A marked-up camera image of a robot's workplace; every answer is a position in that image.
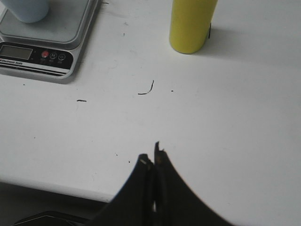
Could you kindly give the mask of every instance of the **yellow cylinder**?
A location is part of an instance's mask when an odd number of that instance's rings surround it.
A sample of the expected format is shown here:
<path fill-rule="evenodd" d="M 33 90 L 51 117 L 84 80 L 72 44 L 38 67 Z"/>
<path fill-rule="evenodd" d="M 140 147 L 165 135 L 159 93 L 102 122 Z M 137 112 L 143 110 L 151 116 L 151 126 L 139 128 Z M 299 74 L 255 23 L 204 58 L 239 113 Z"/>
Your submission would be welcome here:
<path fill-rule="evenodd" d="M 197 52 L 205 43 L 217 0 L 174 0 L 169 42 L 180 53 Z"/>

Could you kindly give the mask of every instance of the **electronic scale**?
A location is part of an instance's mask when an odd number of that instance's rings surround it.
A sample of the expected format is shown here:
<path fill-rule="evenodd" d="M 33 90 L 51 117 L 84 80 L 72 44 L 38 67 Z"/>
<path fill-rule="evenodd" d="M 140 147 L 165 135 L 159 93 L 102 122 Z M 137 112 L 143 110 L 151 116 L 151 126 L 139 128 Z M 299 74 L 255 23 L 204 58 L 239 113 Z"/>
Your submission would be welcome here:
<path fill-rule="evenodd" d="M 74 72 L 100 0 L 49 0 L 33 24 L 5 10 L 0 19 L 0 73 L 62 81 Z"/>

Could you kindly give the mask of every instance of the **black stripe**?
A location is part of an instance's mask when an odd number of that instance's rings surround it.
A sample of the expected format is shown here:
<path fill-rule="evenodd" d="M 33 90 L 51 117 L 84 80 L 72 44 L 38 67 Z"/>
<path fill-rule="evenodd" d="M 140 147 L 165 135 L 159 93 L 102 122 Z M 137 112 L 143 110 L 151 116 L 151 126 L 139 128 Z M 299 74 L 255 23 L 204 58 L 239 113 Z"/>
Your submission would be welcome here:
<path fill-rule="evenodd" d="M 2 67 L 11 68 L 11 69 L 15 69 L 16 68 L 16 66 L 9 66 L 9 65 L 2 65 Z M 35 70 L 27 69 L 27 68 L 20 68 L 20 70 L 27 71 L 27 72 L 34 72 L 34 73 L 42 73 L 42 74 L 50 74 L 50 75 L 55 75 L 55 76 L 62 76 L 62 74 L 55 74 L 55 73 L 43 72 L 43 71 L 35 71 Z"/>
<path fill-rule="evenodd" d="M 57 72 L 57 71 L 53 71 L 53 70 L 47 70 L 47 69 L 41 69 L 41 68 L 35 68 L 35 67 L 28 67 L 28 66 L 22 66 L 22 65 L 8 64 L 8 63 L 3 63 L 1 61 L 0 61 L 0 64 L 11 65 L 11 66 L 14 66 L 14 67 L 21 67 L 21 68 L 30 68 L 30 69 L 35 69 L 35 70 L 42 70 L 42 71 L 46 71 L 46 72 L 55 72 L 55 73 L 59 73 L 59 74 L 67 74 L 65 72 Z"/>

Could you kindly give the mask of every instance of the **red button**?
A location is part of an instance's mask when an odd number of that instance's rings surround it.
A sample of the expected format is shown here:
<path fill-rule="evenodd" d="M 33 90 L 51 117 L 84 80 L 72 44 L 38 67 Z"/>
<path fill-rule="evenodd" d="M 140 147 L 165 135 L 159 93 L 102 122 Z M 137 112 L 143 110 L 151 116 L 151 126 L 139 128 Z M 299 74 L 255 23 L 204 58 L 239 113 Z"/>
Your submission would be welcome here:
<path fill-rule="evenodd" d="M 42 52 L 41 55 L 42 55 L 43 58 L 46 58 L 46 57 L 49 56 L 49 52 L 48 51 L 44 51 L 44 52 Z"/>

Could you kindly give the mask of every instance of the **white tabletop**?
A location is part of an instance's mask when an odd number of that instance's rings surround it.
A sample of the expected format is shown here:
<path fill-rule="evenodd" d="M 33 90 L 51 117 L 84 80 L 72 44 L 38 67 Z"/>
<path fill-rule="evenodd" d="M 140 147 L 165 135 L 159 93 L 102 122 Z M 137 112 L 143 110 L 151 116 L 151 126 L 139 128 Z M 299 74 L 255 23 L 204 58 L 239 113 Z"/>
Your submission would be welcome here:
<path fill-rule="evenodd" d="M 0 181 L 109 201 L 159 140 L 230 222 L 299 226 L 300 1 L 219 1 L 193 55 L 171 0 L 106 2 L 74 82 L 0 75 Z"/>

